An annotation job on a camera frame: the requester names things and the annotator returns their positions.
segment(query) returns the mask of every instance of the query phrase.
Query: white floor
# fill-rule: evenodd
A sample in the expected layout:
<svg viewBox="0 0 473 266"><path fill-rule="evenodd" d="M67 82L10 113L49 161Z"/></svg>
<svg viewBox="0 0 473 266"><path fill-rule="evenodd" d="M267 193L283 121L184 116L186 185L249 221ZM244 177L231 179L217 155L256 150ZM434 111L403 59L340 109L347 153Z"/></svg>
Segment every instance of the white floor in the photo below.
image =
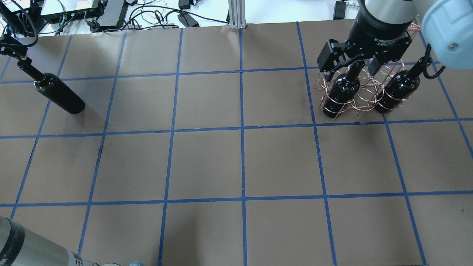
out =
<svg viewBox="0 0 473 266"><path fill-rule="evenodd" d="M179 0L139 0L138 3L153 2L154 5L166 6L170 8L178 8ZM281 23L294 21L312 21L312 20L332 20L335 0L246 0L245 1L245 15L247 23ZM348 1L345 18L355 18L359 7L353 6L358 4L356 0ZM127 17L133 9L138 7L128 7ZM156 10L156 8L145 8L149 10ZM159 11L166 14L165 9L158 8ZM199 0L196 6L192 6L187 10L196 13L203 17L225 20L228 13L227 0ZM152 16L144 14L144 18L150 22L155 22ZM208 21L194 16L194 19L199 22L201 27L217 26L221 23ZM141 17L137 18L138 22L144 26L149 24ZM169 23L184 27L177 19L177 14L169 15ZM47 25L41 31L52 32L58 28L58 24ZM89 28L85 21L72 21L69 23L62 35L89 33Z"/></svg>

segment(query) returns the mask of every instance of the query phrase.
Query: bottle neck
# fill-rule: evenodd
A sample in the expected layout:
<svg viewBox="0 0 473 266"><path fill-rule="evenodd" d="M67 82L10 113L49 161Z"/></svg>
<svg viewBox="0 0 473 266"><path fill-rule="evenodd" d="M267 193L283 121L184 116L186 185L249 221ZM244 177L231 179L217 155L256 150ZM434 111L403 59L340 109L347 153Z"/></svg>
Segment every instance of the bottle neck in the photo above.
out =
<svg viewBox="0 0 473 266"><path fill-rule="evenodd" d="M407 78L414 80L418 76L420 76L423 71L424 71L424 67L422 65L422 60L419 60L417 61L417 63L415 63L415 65L412 66L410 70L407 71L406 76Z"/></svg>
<svg viewBox="0 0 473 266"><path fill-rule="evenodd" d="M365 66L364 60L354 62L351 65L350 69L348 70L346 79L349 81L355 81L358 78L359 73L361 72L364 66Z"/></svg>

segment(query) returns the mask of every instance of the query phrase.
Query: metal post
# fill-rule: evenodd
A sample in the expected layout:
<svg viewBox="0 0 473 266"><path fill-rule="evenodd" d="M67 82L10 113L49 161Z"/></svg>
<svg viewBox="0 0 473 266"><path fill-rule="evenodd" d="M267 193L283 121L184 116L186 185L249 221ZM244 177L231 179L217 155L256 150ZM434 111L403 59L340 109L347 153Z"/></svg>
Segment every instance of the metal post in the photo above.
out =
<svg viewBox="0 0 473 266"><path fill-rule="evenodd" d="M245 0L228 0L228 13L230 16L230 28L246 28Z"/></svg>

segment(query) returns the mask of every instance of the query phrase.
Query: wine bottle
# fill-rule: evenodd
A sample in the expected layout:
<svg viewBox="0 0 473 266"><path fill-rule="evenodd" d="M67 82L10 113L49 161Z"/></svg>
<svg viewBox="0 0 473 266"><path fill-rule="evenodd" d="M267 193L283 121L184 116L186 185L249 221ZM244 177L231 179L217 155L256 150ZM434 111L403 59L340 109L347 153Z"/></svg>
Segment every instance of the wine bottle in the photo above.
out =
<svg viewBox="0 0 473 266"><path fill-rule="evenodd" d="M35 80L36 90L70 114L78 114L85 108L84 101L60 78L51 73L41 73L28 63L18 61L17 66Z"/></svg>
<svg viewBox="0 0 473 266"><path fill-rule="evenodd" d="M354 62L347 73L337 77L324 103L324 114L335 118L348 107L359 90L358 75L365 66L365 61Z"/></svg>
<svg viewBox="0 0 473 266"><path fill-rule="evenodd" d="M419 87L419 75L422 72L422 59L419 59L410 70L396 73L385 86L384 92L380 91L376 95L375 110L386 114L401 105Z"/></svg>

